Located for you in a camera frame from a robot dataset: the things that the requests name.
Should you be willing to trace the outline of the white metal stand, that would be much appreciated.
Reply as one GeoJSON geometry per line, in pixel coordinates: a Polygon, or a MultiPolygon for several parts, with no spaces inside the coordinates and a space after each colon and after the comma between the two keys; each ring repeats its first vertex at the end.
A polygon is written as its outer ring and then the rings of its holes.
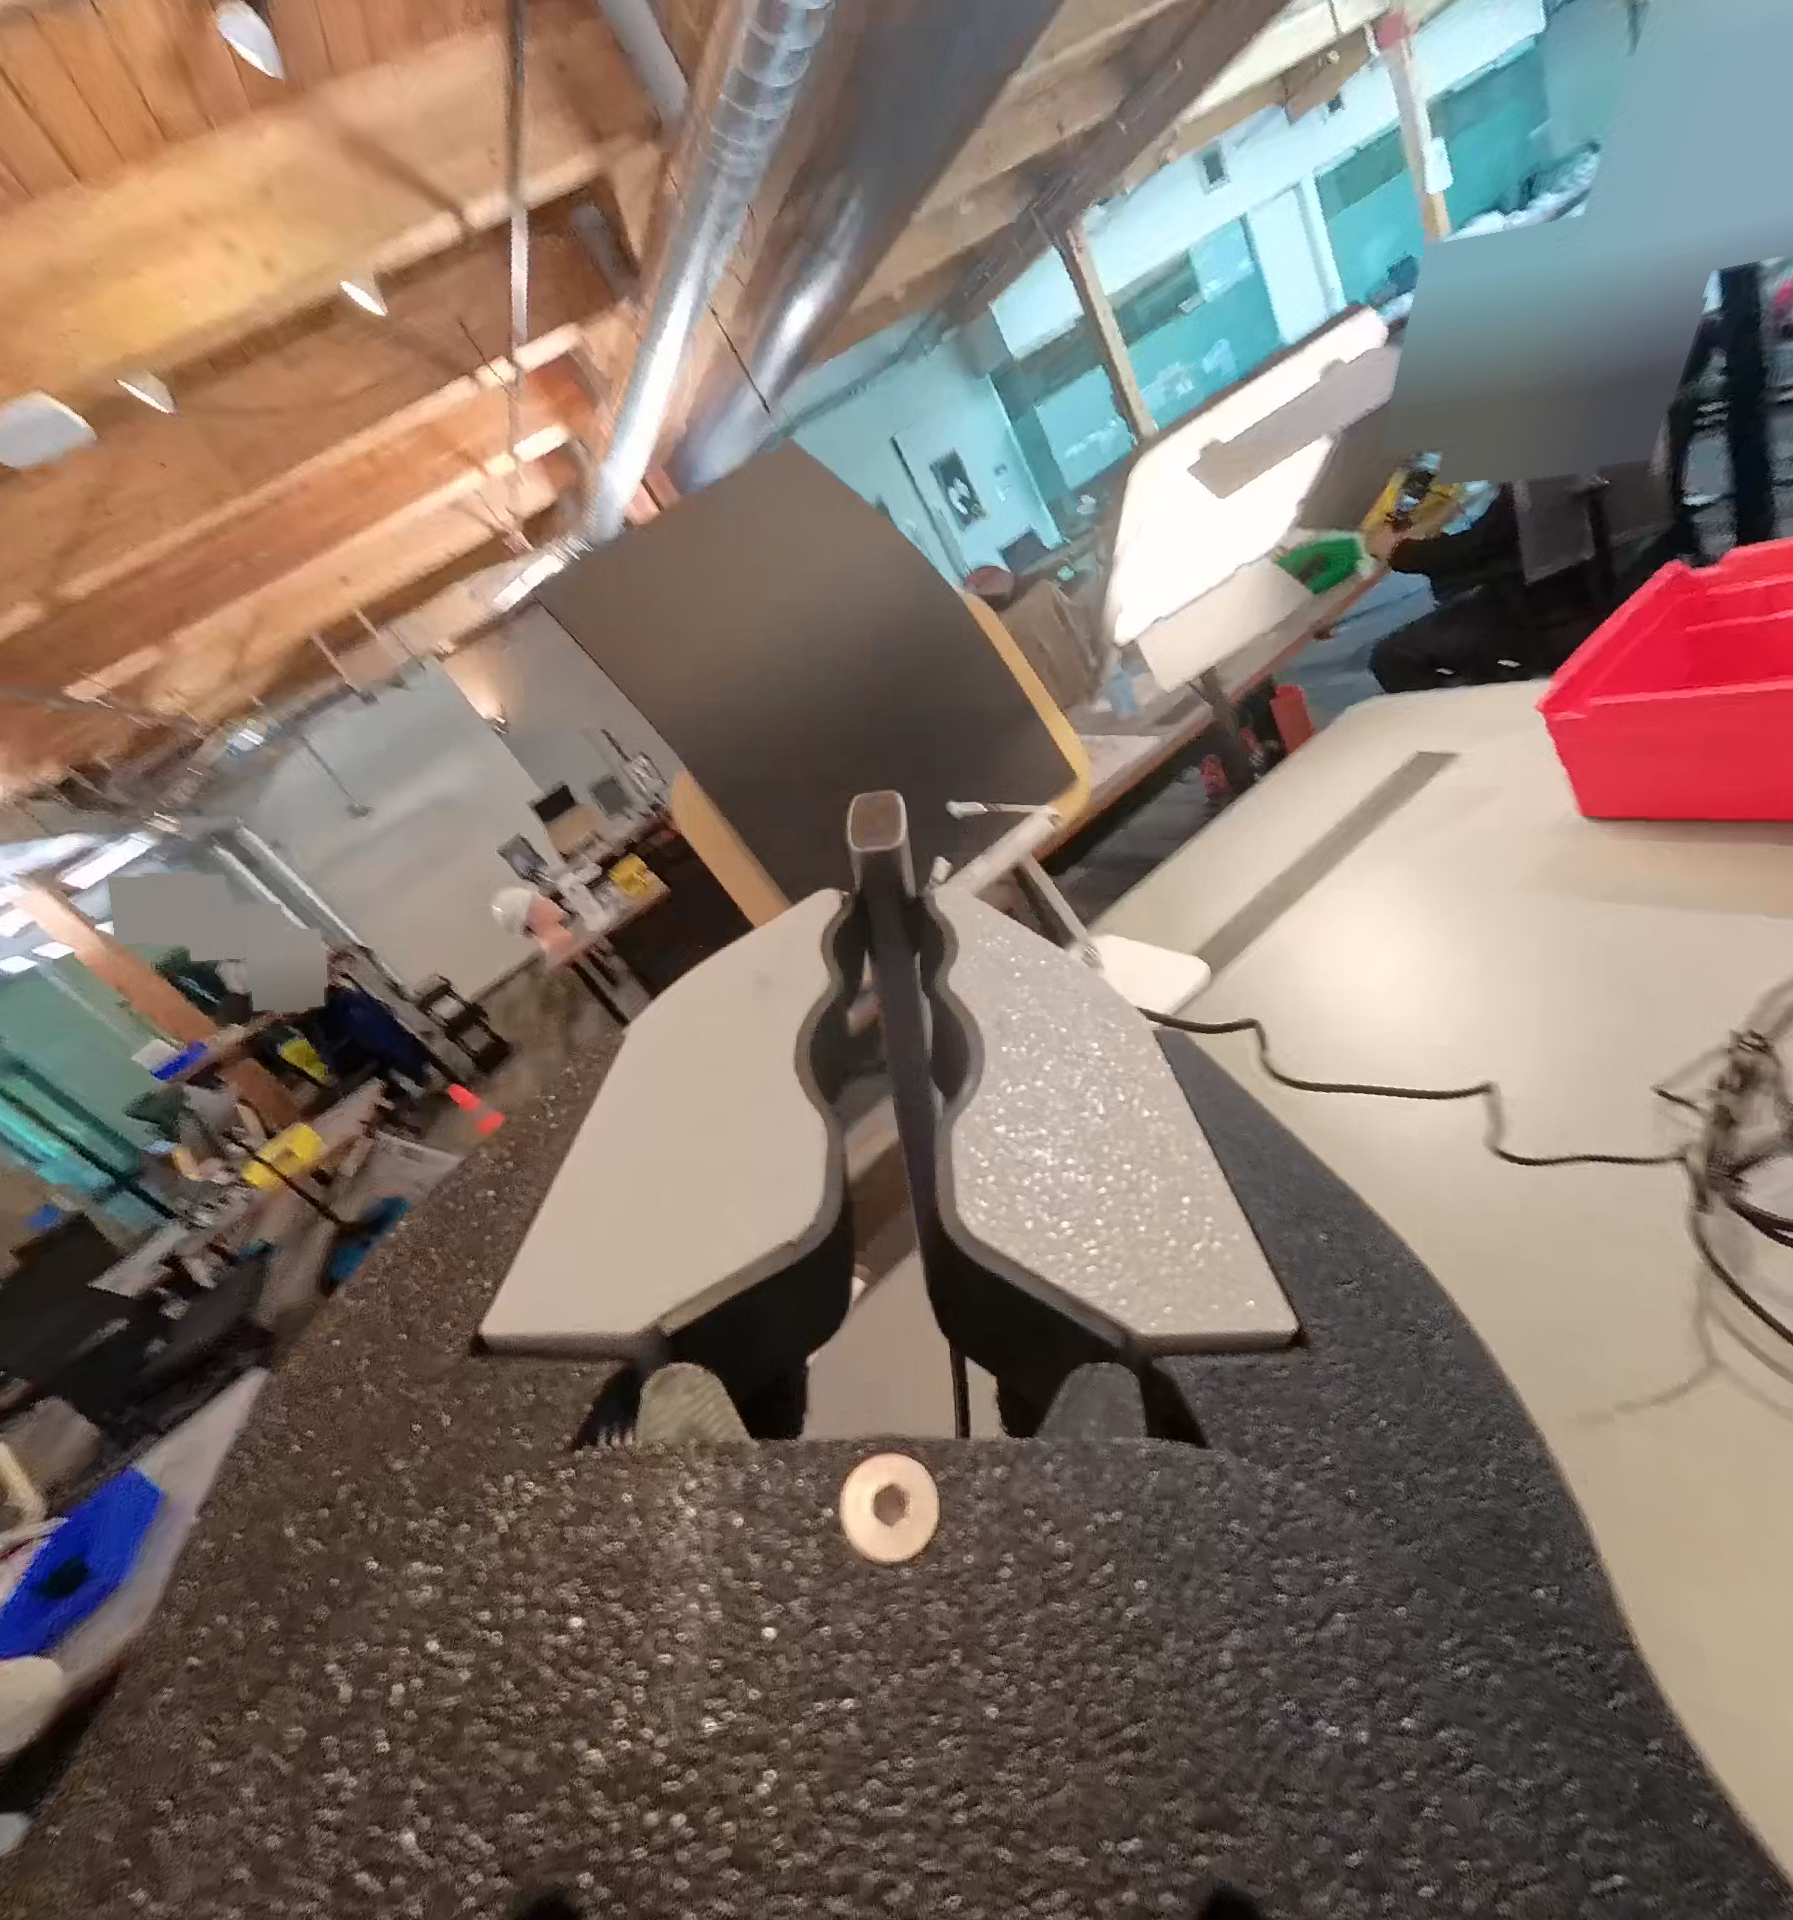
{"type": "Polygon", "coordinates": [[[1064,810],[1026,799],[945,799],[945,821],[1009,821],[988,849],[936,856],[925,887],[988,899],[994,910],[1014,910],[1040,942],[1066,951],[1083,970],[1096,970],[1131,1010],[1148,1024],[1178,1017],[1195,995],[1208,995],[1208,964],[1187,951],[1087,933],[1040,849],[1064,840],[1064,810]]]}

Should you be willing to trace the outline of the white tilted tabletop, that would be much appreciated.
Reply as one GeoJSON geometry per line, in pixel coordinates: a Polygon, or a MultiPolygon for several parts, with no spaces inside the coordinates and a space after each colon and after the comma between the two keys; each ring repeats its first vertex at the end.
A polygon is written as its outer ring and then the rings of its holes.
{"type": "Polygon", "coordinates": [[[1187,684],[1310,613],[1311,589],[1276,556],[1359,538],[1400,471],[1392,392],[1392,325],[1354,304],[1134,454],[1107,556],[1107,632],[1159,684],[1187,684]]]}

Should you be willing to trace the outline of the round white ceiling fixture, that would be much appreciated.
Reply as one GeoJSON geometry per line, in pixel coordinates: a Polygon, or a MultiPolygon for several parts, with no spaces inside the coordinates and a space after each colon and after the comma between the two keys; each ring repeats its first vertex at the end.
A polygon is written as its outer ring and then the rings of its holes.
{"type": "Polygon", "coordinates": [[[72,448],[87,448],[99,426],[57,404],[57,397],[5,397],[0,404],[0,471],[47,471],[47,463],[70,463],[72,448]]]}

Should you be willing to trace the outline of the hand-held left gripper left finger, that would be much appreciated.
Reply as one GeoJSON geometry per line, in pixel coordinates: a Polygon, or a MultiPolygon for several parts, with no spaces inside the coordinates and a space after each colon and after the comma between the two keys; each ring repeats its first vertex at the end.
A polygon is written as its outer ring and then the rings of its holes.
{"type": "Polygon", "coordinates": [[[850,1318],[857,906],[817,887],[629,1032],[484,1321],[496,1363],[701,1364],[743,1437],[808,1426],[808,1363],[850,1318]]]}

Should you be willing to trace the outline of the blue plastic part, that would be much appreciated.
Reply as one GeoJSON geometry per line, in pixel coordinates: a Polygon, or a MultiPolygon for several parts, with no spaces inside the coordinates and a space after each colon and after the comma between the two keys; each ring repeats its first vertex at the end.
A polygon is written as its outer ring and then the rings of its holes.
{"type": "Polygon", "coordinates": [[[149,1473],[108,1473],[87,1504],[72,1504],[0,1598],[0,1659],[47,1659],[106,1598],[119,1598],[155,1512],[163,1490],[149,1473]]]}

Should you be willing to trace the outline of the red plastic bin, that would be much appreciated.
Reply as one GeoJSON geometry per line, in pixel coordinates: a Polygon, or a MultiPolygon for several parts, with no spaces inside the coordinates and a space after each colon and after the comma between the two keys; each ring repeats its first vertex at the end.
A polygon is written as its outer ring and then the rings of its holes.
{"type": "Polygon", "coordinates": [[[1540,692],[1586,821],[1793,831],[1793,538],[1666,559],[1540,692]]]}

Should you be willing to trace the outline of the black panel with wooden rim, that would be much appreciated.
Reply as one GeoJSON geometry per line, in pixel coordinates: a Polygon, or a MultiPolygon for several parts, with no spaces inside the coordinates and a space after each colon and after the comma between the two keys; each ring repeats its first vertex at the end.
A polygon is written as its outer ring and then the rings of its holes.
{"type": "Polygon", "coordinates": [[[994,606],[808,448],[678,494],[520,597],[678,765],[672,831],[762,929],[850,887],[842,814],[893,795],[911,866],[1066,831],[1087,753],[994,606]]]}

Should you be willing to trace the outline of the silver ventilation duct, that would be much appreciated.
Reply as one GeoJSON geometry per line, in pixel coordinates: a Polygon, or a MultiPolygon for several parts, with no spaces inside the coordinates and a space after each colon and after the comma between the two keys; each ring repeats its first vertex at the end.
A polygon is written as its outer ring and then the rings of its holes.
{"type": "Polygon", "coordinates": [[[716,304],[716,286],[737,254],[752,194],[793,137],[793,109],[817,81],[817,51],[826,34],[826,0],[733,0],[713,19],[689,120],[661,161],[658,254],[642,267],[642,337],[615,404],[615,444],[591,476],[591,508],[572,544],[599,556],[629,532],[629,501],[642,494],[672,404],[698,369],[698,330],[716,304]]]}

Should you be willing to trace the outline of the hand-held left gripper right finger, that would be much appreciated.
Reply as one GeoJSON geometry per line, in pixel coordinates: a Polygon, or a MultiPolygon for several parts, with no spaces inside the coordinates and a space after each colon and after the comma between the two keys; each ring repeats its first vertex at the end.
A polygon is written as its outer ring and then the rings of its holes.
{"type": "Polygon", "coordinates": [[[1293,1354],[1300,1307],[1148,1017],[978,899],[936,899],[920,942],[925,1299],[997,1426],[1040,1437],[1083,1364],[1148,1404],[1165,1363],[1293,1354]]]}

